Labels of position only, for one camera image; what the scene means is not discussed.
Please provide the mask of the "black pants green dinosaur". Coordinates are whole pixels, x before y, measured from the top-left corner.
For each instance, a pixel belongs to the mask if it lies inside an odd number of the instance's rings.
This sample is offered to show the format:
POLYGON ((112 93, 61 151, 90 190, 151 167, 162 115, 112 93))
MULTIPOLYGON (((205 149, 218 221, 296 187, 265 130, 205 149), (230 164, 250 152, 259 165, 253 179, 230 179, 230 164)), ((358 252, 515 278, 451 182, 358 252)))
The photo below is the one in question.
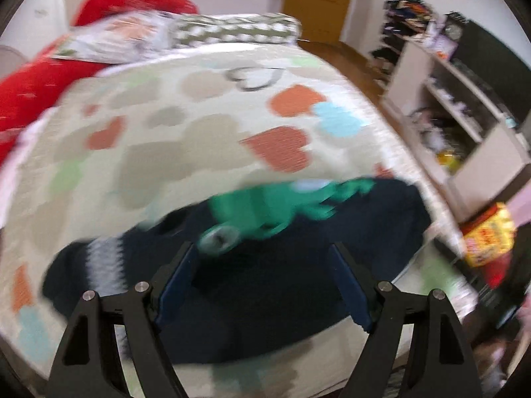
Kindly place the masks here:
POLYGON ((123 293, 153 279, 191 242, 197 265, 183 304, 162 309, 161 340, 176 365, 228 363, 346 318, 326 259, 334 243, 391 281, 431 223, 418 188, 396 179, 257 185, 177 209, 152 226, 72 242, 48 267, 41 291, 70 316, 86 290, 123 293))

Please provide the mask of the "yellow red snack bag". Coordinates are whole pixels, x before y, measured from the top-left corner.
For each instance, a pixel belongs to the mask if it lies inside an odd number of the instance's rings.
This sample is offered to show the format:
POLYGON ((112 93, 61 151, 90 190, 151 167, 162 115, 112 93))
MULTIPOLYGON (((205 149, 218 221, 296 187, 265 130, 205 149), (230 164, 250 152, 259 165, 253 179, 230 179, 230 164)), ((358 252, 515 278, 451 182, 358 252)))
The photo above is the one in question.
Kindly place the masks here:
POLYGON ((461 226, 464 258, 478 269, 491 289, 505 278, 517 227, 505 203, 497 202, 478 218, 461 226))

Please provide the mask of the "white pink bed sheet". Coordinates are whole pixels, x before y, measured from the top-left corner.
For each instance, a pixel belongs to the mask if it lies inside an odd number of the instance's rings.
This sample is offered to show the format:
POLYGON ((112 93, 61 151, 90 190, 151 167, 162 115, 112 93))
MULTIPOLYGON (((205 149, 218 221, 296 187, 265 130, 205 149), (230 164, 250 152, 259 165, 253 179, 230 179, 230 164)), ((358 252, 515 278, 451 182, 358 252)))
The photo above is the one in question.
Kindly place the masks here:
POLYGON ((27 161, 44 128, 57 110, 58 107, 48 108, 35 122, 25 128, 17 139, 14 149, 1 166, 1 227, 4 227, 7 221, 7 215, 19 184, 23 164, 27 161))

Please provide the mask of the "white shelf unit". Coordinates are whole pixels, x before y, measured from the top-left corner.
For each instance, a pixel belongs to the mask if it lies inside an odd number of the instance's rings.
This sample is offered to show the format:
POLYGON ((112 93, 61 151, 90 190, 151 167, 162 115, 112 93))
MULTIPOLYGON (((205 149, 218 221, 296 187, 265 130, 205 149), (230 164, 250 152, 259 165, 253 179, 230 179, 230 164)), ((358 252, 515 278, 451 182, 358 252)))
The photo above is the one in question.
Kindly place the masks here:
POLYGON ((455 219, 467 221, 511 200, 530 181, 530 135, 470 77, 454 54, 472 20, 443 17, 423 0, 388 0, 373 67, 383 79, 383 107, 442 191, 455 219))

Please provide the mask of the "heart pattern bed blanket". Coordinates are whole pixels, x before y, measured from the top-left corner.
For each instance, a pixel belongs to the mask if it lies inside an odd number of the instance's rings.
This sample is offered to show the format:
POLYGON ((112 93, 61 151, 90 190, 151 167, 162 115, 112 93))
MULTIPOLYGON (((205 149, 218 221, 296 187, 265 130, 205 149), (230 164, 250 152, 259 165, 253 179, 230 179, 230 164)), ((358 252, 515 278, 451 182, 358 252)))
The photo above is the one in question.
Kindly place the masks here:
POLYGON ((419 188, 426 238, 460 249, 448 206, 379 110, 300 48, 195 48, 73 83, 1 177, 1 335, 15 369, 34 371, 28 387, 47 392, 66 323, 40 288, 69 243, 251 185, 386 174, 419 188))

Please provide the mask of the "red pillow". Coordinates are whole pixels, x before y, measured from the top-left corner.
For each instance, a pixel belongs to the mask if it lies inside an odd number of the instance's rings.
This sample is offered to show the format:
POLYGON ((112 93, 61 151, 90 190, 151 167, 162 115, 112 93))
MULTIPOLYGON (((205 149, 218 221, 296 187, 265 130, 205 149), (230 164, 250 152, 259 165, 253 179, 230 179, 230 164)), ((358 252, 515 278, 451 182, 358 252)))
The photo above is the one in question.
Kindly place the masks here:
POLYGON ((51 54, 63 39, 56 39, 29 63, 0 84, 0 159, 5 161, 22 131, 79 79, 91 77, 107 66, 102 63, 54 59, 51 54))
POLYGON ((181 15, 196 15, 197 6, 191 0, 85 0, 73 18, 74 26, 92 24, 105 17, 137 10, 158 10, 181 15))

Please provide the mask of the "black television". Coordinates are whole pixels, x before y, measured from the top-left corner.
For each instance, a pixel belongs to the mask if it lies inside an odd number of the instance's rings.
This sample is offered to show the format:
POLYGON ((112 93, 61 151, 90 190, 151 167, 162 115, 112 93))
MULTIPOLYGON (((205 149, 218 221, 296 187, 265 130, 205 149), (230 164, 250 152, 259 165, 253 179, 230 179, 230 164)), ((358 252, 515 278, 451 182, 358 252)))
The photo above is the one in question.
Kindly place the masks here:
POLYGON ((521 128, 530 112, 530 67, 520 57, 469 21, 450 61, 521 128))

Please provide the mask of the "white floral pillow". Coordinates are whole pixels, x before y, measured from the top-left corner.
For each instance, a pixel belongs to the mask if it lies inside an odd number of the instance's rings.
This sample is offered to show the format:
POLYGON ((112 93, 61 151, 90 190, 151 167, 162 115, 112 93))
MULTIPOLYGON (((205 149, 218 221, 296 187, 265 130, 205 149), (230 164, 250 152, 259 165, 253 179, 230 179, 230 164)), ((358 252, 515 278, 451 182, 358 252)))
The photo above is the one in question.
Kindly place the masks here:
POLYGON ((130 64, 170 49, 171 13, 145 10, 112 15, 78 26, 61 39, 51 54, 54 59, 130 64))

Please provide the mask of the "green white patterned pillow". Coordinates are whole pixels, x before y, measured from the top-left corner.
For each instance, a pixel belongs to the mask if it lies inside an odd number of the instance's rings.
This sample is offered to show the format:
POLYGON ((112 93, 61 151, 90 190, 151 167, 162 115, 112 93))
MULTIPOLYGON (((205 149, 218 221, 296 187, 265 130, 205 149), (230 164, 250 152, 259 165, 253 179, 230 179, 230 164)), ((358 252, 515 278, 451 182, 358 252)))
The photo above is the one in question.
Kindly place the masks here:
POLYGON ((197 48, 218 43, 292 44, 301 37, 298 19, 282 13, 180 15, 168 29, 173 48, 197 48))

